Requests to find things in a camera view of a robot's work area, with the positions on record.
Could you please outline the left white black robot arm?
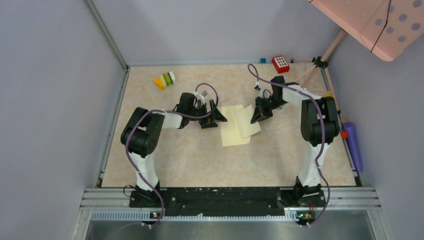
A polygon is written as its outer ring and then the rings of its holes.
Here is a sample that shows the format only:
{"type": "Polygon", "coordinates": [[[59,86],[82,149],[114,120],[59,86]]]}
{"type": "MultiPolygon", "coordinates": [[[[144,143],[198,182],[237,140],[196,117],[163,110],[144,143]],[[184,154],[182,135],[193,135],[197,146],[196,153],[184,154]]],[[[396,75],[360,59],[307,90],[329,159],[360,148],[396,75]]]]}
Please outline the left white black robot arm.
{"type": "Polygon", "coordinates": [[[149,207],[160,202],[159,179],[156,175],[153,152],[160,134],[165,129],[183,129],[190,122],[198,122],[202,129],[216,128],[227,118],[218,110],[218,102],[205,102],[206,92],[181,94],[172,111],[149,111],[137,107],[122,131],[120,142],[125,146],[137,175],[133,193],[149,207]]]}

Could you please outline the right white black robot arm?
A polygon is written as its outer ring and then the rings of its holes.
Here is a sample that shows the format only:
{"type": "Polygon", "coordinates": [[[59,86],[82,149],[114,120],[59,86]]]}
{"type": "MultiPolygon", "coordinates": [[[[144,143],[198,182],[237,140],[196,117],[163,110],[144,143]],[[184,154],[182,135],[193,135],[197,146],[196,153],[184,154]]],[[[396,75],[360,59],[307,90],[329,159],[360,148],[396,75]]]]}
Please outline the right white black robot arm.
{"type": "Polygon", "coordinates": [[[321,167],[326,151],[340,133],[336,101],[332,96],[319,96],[296,82],[275,76],[270,96],[255,98],[251,124],[273,116],[273,110],[287,103],[300,108],[300,132],[306,142],[304,163],[296,177],[292,198],[299,206],[307,206],[321,191],[321,167]]]}

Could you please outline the tan letter paper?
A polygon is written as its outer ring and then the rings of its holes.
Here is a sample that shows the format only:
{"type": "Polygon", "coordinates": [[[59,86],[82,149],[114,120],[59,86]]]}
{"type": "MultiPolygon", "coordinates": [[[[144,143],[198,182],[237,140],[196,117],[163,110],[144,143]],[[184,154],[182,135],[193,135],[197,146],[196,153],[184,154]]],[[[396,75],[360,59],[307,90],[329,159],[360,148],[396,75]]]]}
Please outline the tan letter paper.
{"type": "Polygon", "coordinates": [[[235,113],[235,118],[239,128],[240,136],[244,139],[251,137],[261,131],[260,124],[258,122],[251,123],[254,113],[252,105],[245,107],[235,113]]]}

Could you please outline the pale yellow envelope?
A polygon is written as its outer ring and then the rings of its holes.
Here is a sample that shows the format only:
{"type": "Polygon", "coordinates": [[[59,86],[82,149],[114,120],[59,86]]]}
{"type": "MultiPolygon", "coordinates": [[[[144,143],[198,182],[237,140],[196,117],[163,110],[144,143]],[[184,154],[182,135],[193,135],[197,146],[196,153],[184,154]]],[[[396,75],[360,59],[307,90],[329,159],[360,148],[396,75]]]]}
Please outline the pale yellow envelope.
{"type": "Polygon", "coordinates": [[[241,104],[222,106],[219,108],[219,111],[227,119],[227,122],[219,123],[223,147],[246,145],[250,143],[250,136],[244,138],[241,136],[239,125],[236,119],[236,113],[244,109],[244,106],[241,104]]]}

